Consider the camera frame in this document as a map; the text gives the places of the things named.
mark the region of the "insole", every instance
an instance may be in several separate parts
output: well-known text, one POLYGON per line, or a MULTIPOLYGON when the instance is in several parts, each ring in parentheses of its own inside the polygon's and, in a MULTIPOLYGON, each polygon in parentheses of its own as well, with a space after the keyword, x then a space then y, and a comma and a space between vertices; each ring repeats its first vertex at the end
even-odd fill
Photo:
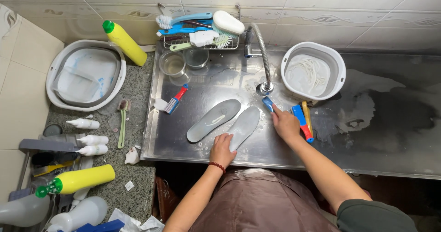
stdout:
POLYGON ((240 110, 240 102, 236 99, 222 101, 208 111, 187 132, 187 139, 195 143, 219 125, 233 118, 240 110))
POLYGON ((260 120, 259 108, 251 106, 243 111, 236 122, 227 131, 228 134, 234 134, 230 142, 230 151, 237 150, 239 146, 247 139, 256 129, 260 120))

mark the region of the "yellow bottle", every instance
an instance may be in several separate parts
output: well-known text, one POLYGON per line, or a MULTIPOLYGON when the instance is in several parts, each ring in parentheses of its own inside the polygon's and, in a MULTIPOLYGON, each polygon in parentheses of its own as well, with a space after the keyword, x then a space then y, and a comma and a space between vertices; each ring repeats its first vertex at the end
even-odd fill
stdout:
POLYGON ((112 21, 104 21, 104 31, 110 41, 116 43, 123 52, 135 62, 138 66, 143 66, 147 60, 147 54, 139 47, 137 43, 127 34, 124 29, 112 21))
POLYGON ((115 171, 110 164, 83 170, 64 172, 59 174, 47 186, 39 186, 35 195, 44 198, 48 193, 72 194, 86 187, 93 187, 112 181, 115 171))

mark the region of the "stainless steel countertop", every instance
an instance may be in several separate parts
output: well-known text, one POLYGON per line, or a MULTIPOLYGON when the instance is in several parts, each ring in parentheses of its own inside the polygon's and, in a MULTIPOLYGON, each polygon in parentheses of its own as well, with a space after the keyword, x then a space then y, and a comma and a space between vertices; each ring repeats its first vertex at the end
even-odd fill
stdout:
MULTIPOLYGON (((153 109, 156 98, 175 96, 185 77, 171 80, 159 71, 163 52, 157 45, 150 110, 141 159, 208 162, 216 135, 228 130, 249 106, 261 110, 254 133, 238 148, 233 165, 304 168, 276 134, 269 111, 255 93, 265 78, 261 58, 245 59, 243 50, 210 50, 207 68, 187 71, 189 90, 172 115, 153 109), (230 121, 199 143, 186 134, 214 105, 237 99, 242 107, 230 121)), ((274 81, 273 102, 284 110, 299 102, 280 77, 280 63, 289 48, 269 46, 274 81)), ((348 70, 340 95, 311 109, 312 145, 347 173, 441 179, 441 57, 376 53, 342 53, 348 70)))

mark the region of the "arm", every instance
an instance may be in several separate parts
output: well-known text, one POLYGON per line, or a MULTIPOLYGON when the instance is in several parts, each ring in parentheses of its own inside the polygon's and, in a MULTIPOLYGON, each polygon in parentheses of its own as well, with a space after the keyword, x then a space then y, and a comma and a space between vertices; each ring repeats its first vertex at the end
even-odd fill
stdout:
POLYGON ((271 113, 274 128, 286 144, 305 164, 306 170, 318 190, 328 200, 334 211, 349 199, 372 199, 340 167, 318 152, 299 134, 300 122, 288 111, 280 111, 273 104, 271 113))
MULTIPOLYGON (((216 162, 227 168, 237 151, 230 152, 230 141, 233 134, 218 135, 210 151, 210 162, 216 162)), ((173 214, 167 220, 163 232, 186 232, 207 206, 213 190, 223 172, 217 166, 209 165, 202 177, 188 191, 173 214)))

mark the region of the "faucet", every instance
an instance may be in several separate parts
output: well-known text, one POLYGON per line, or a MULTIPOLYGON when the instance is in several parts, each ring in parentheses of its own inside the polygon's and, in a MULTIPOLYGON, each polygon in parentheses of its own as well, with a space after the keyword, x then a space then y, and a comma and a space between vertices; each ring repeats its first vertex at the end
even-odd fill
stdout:
POLYGON ((257 27, 256 23, 254 22, 248 26, 248 29, 245 32, 245 58, 262 57, 263 67, 265 68, 266 81, 257 85, 256 93, 260 96, 269 95, 271 94, 271 92, 273 92, 274 85, 273 83, 271 83, 271 72, 269 71, 268 56, 266 55, 266 48, 265 43, 263 42, 262 34, 260 33, 259 27, 257 27), (253 54, 253 48, 251 46, 251 41, 253 40, 253 32, 251 29, 253 29, 256 33, 256 38, 259 42, 261 54, 253 54))

